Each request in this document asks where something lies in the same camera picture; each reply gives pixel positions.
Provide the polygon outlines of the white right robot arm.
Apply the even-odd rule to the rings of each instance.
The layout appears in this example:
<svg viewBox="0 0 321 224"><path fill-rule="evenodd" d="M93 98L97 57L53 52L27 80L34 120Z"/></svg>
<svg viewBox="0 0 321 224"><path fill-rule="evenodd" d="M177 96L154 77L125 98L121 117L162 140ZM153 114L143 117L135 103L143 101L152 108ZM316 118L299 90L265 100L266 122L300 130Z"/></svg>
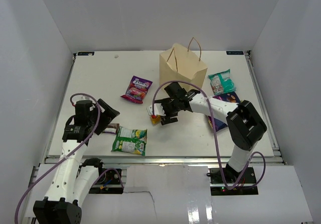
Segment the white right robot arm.
<svg viewBox="0 0 321 224"><path fill-rule="evenodd" d="M196 85L186 91L181 87L182 83L181 80L172 80L161 84L160 88L165 89L168 97L153 98L149 114L151 117L159 116L162 125L177 122L180 111L204 114L212 121L219 119L224 122L234 143L232 155L225 167L222 166L216 130L213 130L213 135L222 182L228 189L232 189L244 178L245 170L257 153L254 148L267 131L267 126L251 102L219 100L207 96ZM233 186L228 185L225 174L234 183Z"/></svg>

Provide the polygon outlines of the purple nut snack bag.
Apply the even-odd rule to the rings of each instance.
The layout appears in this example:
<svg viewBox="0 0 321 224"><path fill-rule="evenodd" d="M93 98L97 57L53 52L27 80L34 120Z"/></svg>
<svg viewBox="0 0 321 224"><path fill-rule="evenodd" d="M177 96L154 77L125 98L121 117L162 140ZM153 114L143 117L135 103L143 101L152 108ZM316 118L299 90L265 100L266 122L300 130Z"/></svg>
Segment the purple nut snack bag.
<svg viewBox="0 0 321 224"><path fill-rule="evenodd" d="M212 99L210 101L212 106L214 107L213 113L214 117L214 125L216 132L227 128L226 121L226 114L229 111L233 111L236 108L237 103L241 103L240 98L236 94L236 92L228 92L219 94L217 96L212 96Z"/></svg>

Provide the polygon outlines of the yellow snack packet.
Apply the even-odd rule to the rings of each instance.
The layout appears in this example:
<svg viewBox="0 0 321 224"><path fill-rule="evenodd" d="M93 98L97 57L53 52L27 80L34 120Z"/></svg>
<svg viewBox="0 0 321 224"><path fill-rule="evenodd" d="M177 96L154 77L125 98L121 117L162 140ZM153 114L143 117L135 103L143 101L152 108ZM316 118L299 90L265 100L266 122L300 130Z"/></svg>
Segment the yellow snack packet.
<svg viewBox="0 0 321 224"><path fill-rule="evenodd" d="M152 116L150 116L150 120L153 125L157 125L161 122L162 119L161 119L161 116L159 116L159 115L157 115L157 116L152 115Z"/></svg>

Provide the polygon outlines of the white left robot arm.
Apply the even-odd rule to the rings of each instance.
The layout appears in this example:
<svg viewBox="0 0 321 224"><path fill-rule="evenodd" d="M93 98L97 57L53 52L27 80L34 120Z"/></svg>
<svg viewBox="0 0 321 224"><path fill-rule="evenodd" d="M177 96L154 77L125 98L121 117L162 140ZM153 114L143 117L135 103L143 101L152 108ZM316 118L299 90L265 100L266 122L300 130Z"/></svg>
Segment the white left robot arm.
<svg viewBox="0 0 321 224"><path fill-rule="evenodd" d="M82 99L73 104L75 114L65 123L60 160L43 200L33 212L38 223L80 223L81 205L94 183L105 180L100 159L81 160L93 134L100 135L120 113L99 99Z"/></svg>

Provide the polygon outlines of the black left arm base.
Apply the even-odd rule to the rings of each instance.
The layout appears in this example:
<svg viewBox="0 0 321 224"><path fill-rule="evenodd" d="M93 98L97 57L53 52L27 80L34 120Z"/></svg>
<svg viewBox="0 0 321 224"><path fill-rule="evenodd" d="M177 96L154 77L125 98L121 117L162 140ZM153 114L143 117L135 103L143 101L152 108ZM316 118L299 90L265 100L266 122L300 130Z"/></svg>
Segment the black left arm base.
<svg viewBox="0 0 321 224"><path fill-rule="evenodd" d="M89 194L122 194L123 188L120 181L122 178L122 170L108 170L89 190Z"/></svg>

